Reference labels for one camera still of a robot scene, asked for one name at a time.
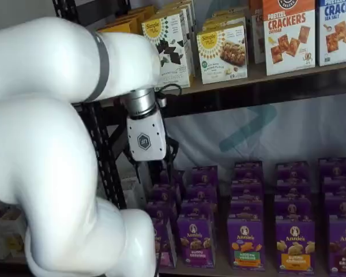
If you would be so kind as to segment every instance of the cable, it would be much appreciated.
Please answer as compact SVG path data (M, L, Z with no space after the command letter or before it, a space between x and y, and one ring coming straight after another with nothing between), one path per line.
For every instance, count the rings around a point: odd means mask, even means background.
M179 89L179 93L178 93L178 96L179 95L182 95L182 88L177 85L177 84L168 84L168 85L165 85L163 86L158 92L157 92L157 96L161 96L163 95L162 91L165 90L166 88L168 87L177 87ZM161 107L160 107L160 104L159 104L159 101L156 101L156 105L158 106L158 109L161 111ZM168 132L167 132L167 127L166 127L166 121L163 117L163 114L161 116L161 120L163 121L163 127L164 127L164 131L166 133L166 142L168 142ZM169 166L171 166L173 164L172 162L172 155L171 155L171 150L170 150L170 147L168 145L167 147L167 153L168 153L168 162L169 162ZM169 166L167 166L167 175L168 175L168 181L169 181L169 184L172 184L172 170L169 168ZM157 277L157 274L159 273L159 267L160 267L160 260L161 260L161 242L160 242L160 247L159 247L159 255L157 257L157 261L156 261L156 268L155 268L155 274L154 274L154 277Z

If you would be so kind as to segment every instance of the yellow box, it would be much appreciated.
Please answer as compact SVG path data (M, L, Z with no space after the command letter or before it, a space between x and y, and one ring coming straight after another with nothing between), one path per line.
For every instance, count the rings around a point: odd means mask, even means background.
M114 22L106 25L104 28L99 29L99 32L109 33L109 32L121 32L121 33L137 33L138 34L138 24L136 18L130 18L118 22Z
M141 8L129 10L128 14L136 14L136 13L139 13L140 11L142 11L142 10L146 11L146 15L147 15L146 19L152 17L156 13L155 7L153 5L150 5L150 6L146 6L146 7L141 7Z

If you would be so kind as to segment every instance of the almond flour crackers box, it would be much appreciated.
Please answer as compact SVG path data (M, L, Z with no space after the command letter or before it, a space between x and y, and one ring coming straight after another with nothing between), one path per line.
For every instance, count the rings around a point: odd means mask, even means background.
M319 65L346 62L346 0L319 0Z
M197 34L203 84L247 77L247 49L243 24Z
M315 67L315 0L263 0L266 74Z

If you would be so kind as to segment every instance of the cracker box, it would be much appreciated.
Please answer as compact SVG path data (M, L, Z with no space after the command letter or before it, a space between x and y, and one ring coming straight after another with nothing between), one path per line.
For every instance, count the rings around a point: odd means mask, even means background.
M192 184L211 184L217 186L218 180L218 167L217 166L199 166L192 168L191 171Z
M251 26L255 63L265 62L264 23L262 0L250 0Z
M210 219L204 214L180 214L177 224L184 263L189 267L214 268L215 246Z
M262 199L262 183L256 179L232 180L231 196L236 196L241 200L253 200L256 197Z
M155 232L155 255L159 258L161 251L160 267L175 268L177 253L169 219L152 219Z
M144 36L156 46L159 52L161 76L155 89L167 84L177 84L182 88L191 86L193 69L183 12L173 10L156 14L142 23L142 30Z
M197 35L204 84L247 77L247 49L243 24L200 32Z
M346 217L329 217L329 258L331 276L346 276Z
M313 275L315 268L315 224L311 219L276 219L279 273Z
M265 251L263 226L259 217L241 218L230 214L227 229L231 265L236 269L263 271Z
M315 0L263 0L266 74L315 66Z
M346 62L346 0L319 0L319 65Z

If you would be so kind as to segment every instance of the pretzel crackers box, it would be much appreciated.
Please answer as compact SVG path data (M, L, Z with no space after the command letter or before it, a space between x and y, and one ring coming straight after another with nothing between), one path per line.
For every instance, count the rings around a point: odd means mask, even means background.
M346 0L319 0L319 65L346 62Z
M264 22L262 0L250 0L255 63L265 62Z
M266 74L315 66L315 0L263 0Z
M230 214L227 229L232 266L236 269L263 271L264 238L259 216L242 218L240 215Z

